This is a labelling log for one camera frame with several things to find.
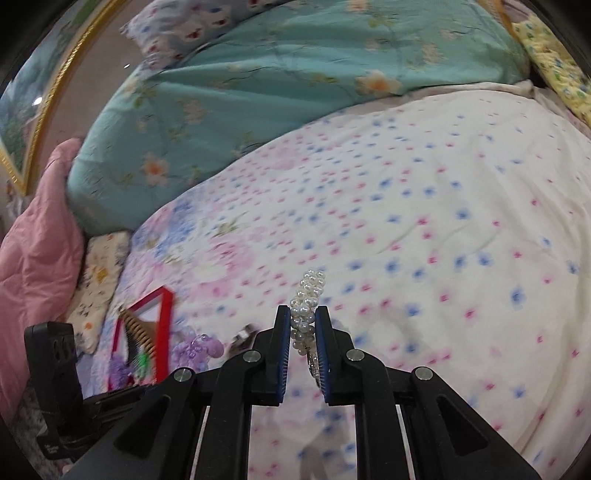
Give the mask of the purple fluffy scrunchie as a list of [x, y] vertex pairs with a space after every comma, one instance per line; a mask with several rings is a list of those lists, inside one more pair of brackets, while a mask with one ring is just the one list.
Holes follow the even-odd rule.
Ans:
[[109, 385], [118, 390], [134, 384], [133, 368], [120, 355], [115, 354], [109, 365]]

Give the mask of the green braided hair band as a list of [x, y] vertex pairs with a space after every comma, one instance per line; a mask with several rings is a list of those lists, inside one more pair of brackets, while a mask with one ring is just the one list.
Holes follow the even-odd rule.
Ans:
[[140, 351], [132, 360], [133, 374], [135, 377], [143, 379], [150, 375], [151, 372], [151, 358], [150, 356]]

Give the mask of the tan claw hair clip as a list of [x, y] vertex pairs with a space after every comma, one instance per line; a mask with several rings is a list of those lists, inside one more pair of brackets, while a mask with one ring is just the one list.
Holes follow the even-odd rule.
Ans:
[[134, 312], [121, 309], [119, 319], [123, 323], [126, 339], [126, 362], [132, 366], [137, 353], [143, 351], [151, 358], [151, 366], [156, 365], [156, 327], [151, 322], [141, 320]]

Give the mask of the rhinestone hair clip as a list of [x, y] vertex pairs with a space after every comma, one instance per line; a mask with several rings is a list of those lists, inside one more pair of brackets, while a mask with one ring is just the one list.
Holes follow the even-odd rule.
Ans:
[[315, 379], [318, 389], [322, 388], [321, 374], [320, 374], [320, 363], [318, 363], [318, 351], [313, 345], [307, 347], [307, 362], [308, 371], [311, 373], [312, 378]]

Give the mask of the purple flower hair clip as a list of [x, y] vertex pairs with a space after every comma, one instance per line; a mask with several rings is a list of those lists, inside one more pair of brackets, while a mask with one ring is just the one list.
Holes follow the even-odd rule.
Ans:
[[211, 359], [224, 355], [224, 346], [216, 338], [204, 333], [197, 333], [190, 327], [180, 330], [178, 342], [170, 350], [170, 367], [172, 370], [189, 368], [195, 373], [206, 371]]

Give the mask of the small dark hair clip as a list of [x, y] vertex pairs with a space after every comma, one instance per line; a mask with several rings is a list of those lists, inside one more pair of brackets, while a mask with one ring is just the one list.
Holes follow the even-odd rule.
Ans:
[[238, 334], [235, 335], [235, 346], [239, 349], [249, 349], [257, 333], [259, 333], [259, 328], [257, 328], [256, 325], [245, 325], [245, 327], [243, 327], [242, 330], [239, 330]]

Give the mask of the red white shallow box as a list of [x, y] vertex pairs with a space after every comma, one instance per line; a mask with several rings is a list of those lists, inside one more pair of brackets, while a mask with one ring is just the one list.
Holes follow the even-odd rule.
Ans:
[[110, 349], [109, 391], [156, 384], [167, 377], [173, 300], [173, 293], [161, 286], [119, 309]]

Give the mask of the pink blanket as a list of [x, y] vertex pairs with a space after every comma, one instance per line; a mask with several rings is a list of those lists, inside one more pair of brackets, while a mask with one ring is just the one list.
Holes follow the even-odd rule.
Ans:
[[29, 378], [24, 330], [63, 315], [77, 285], [83, 234], [65, 186], [81, 140], [52, 151], [36, 193], [1, 244], [1, 416], [9, 423]]

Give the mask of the cartoon print cream pillow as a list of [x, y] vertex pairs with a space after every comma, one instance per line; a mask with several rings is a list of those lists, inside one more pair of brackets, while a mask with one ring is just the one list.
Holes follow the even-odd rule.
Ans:
[[87, 244], [81, 277], [66, 311], [78, 351], [92, 355], [130, 250], [130, 233], [92, 237]]

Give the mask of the floral bed quilt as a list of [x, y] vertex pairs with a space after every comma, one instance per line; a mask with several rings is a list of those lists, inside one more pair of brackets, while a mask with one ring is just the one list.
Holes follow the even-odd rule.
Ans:
[[223, 343], [273, 323], [305, 271], [356, 347], [443, 377], [545, 479], [590, 435], [590, 138], [528, 85], [381, 100], [281, 136], [130, 237], [116, 312], [158, 287]]

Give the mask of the teal floral pillow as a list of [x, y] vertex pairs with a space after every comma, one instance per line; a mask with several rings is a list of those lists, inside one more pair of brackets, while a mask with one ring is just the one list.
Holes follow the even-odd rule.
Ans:
[[69, 174], [80, 227], [137, 228], [267, 142], [356, 104], [528, 77], [498, 1], [278, 1], [176, 65], [142, 65], [98, 114]]

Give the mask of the yellow floral cloth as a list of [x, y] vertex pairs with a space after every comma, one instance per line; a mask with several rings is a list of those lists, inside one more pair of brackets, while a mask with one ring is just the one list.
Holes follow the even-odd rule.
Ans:
[[546, 83], [580, 121], [590, 126], [590, 77], [535, 14], [512, 27]]

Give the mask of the white bear print pillow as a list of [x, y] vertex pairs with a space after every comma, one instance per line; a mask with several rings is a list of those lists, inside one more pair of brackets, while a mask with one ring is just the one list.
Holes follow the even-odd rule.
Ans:
[[280, 3], [266, 0], [152, 1], [121, 28], [150, 72], [172, 67], [240, 22]]

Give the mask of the gold picture frame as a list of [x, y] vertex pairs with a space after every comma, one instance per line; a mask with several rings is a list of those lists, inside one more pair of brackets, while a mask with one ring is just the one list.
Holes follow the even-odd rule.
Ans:
[[62, 10], [17, 56], [16, 70], [1, 84], [1, 166], [18, 193], [30, 190], [43, 130], [73, 67], [124, 5], [61, 1]]

